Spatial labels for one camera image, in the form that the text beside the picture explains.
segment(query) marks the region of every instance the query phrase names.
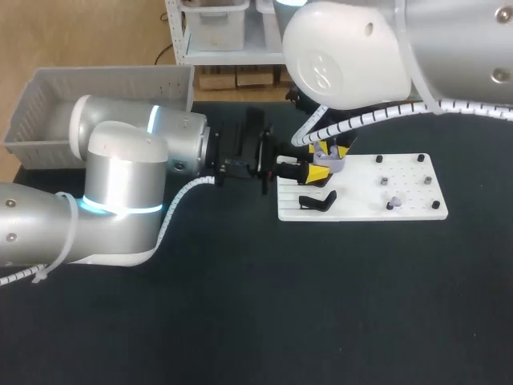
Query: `screw hole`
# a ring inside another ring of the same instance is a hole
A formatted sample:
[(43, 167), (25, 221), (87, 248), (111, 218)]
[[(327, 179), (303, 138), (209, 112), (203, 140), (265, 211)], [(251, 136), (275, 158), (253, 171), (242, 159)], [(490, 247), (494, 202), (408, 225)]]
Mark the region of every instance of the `screw hole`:
[(374, 32), (374, 24), (372, 22), (370, 22), (369, 24), (366, 25), (366, 36), (371, 36), (373, 32)]

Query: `power cord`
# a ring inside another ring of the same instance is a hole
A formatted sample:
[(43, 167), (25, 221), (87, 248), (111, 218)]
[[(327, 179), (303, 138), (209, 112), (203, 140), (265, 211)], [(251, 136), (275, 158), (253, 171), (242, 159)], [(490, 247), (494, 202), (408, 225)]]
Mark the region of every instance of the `power cord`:
[[(168, 13), (167, 12), (163, 12), (161, 15), (160, 15), (160, 21), (161, 22), (167, 22), (168, 21)], [(162, 57), (163, 54), (165, 54), (166, 52), (169, 51), (169, 49), (173, 47), (173, 43), (169, 44), (167, 47), (165, 47), (158, 55), (157, 55), (157, 58), (155, 59), (155, 62), (153, 63), (154, 66), (157, 65), (157, 63), (159, 62), (159, 59)]]

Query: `wooden floor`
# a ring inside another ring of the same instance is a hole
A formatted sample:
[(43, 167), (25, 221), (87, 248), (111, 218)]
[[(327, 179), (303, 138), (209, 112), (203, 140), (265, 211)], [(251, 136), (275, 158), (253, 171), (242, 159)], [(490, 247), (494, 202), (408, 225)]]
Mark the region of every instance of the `wooden floor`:
[[(9, 0), (0, 2), (0, 135), (38, 67), (152, 65), (171, 43), (160, 21), (164, 0)], [(172, 50), (159, 64), (174, 64)], [(282, 101), (283, 89), (197, 91), (196, 100)], [(18, 161), (0, 148), (0, 181)]]

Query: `plastic storage box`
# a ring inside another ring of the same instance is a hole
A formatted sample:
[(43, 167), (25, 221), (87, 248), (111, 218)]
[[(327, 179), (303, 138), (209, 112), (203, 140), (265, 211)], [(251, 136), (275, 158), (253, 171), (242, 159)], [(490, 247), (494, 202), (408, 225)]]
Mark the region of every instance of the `plastic storage box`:
[(233, 0), (232, 6), (187, 6), (185, 13), (190, 44), (197, 51), (241, 51), (244, 49), (244, 21), (249, 0)]
[(83, 168), (68, 140), (83, 95), (148, 101), (190, 111), (193, 66), (40, 68), (10, 118), (3, 145), (27, 169)]
[(272, 0), (256, 0), (256, 10), (264, 19), (265, 46), (268, 52), (282, 52), (281, 35), (278, 20), (274, 13)]

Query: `cable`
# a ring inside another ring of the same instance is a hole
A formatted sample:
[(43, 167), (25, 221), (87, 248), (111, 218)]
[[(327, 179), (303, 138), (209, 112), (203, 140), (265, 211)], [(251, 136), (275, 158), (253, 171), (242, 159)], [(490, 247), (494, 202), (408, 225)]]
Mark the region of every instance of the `cable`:
[(213, 176), (202, 176), (201, 178), (196, 178), (195, 180), (191, 180), (189, 183), (187, 183), (184, 187), (180, 189), (180, 191), (175, 195), (175, 199), (171, 202), (169, 205), (168, 212), (166, 213), (166, 216), (164, 217), (164, 222), (162, 223), (162, 226), (160, 227), (159, 235), (157, 236), (157, 245), (155, 246), (155, 251), (159, 248), (160, 243), (164, 239), (164, 235), (166, 233), (166, 230), (168, 229), (169, 222), (171, 221), (171, 217), (175, 213), (176, 206), (180, 203), (180, 200), (187, 194), (189, 191), (191, 191), (192, 188), (195, 188), (196, 186), (199, 186), (201, 184), (216, 184), (216, 178)]
[(163, 54), (165, 54), (167, 51), (169, 51), (169, 49), (173, 47), (173, 43), (169, 44), (167, 47), (165, 47), (158, 55), (157, 55), (157, 59), (155, 59), (155, 62), (153, 63), (154, 66), (157, 65), (157, 63), (159, 62), (159, 59), (160, 59), (160, 56), (162, 56)]
[[(476, 115), (487, 116), (494, 119), (501, 119), (513, 122), (513, 109), (505, 107), (490, 106), (480, 103), (462, 102), (455, 100), (442, 100), (438, 102), (440, 108), (447, 113), (463, 114), (463, 115)], [(344, 120), (337, 124), (332, 124), (321, 130), (312, 132), (307, 135), (298, 135), (300, 132), (306, 130), (309, 120), (297, 131), (292, 139), (292, 144), (296, 147), (313, 144), (319, 140), (325, 140), (332, 136), (337, 136), (343, 132), (361, 128), (370, 124), (383, 122), (394, 118), (403, 116), (412, 116), (419, 114), (429, 114), (431, 110), (423, 103), (408, 103), (399, 106), (388, 107), (382, 110), (369, 112), (364, 115), (355, 116), (349, 120)]]
[(317, 124), (317, 122), (322, 118), (322, 116), (328, 111), (326, 106), (319, 106), (319, 108), (306, 120), (305, 124), (301, 126), (299, 130), (292, 137), (292, 143), (297, 142), (302, 139), (303, 136), (308, 134), (310, 130)]
[(22, 271), (18, 271), (17, 273), (8, 275), (7, 277), (0, 278), (0, 286), (7, 285), (8, 283), (12, 283), (18, 281), (20, 279), (31, 276), (32, 274), (36, 274), (38, 271), (44, 269), (44, 265), (36, 265), (32, 266), (29, 269), (24, 269)]
[[(160, 21), (161, 22), (166, 22), (168, 20), (168, 13), (167, 12), (163, 12), (161, 15), (160, 15)], [(155, 59), (155, 62), (153, 63), (154, 66), (157, 65), (157, 63), (159, 62), (159, 59), (160, 57), (165, 54), (167, 51), (169, 51), (169, 49), (173, 47), (173, 43), (169, 44), (167, 47), (165, 47), (158, 55), (157, 55), (157, 59)]]

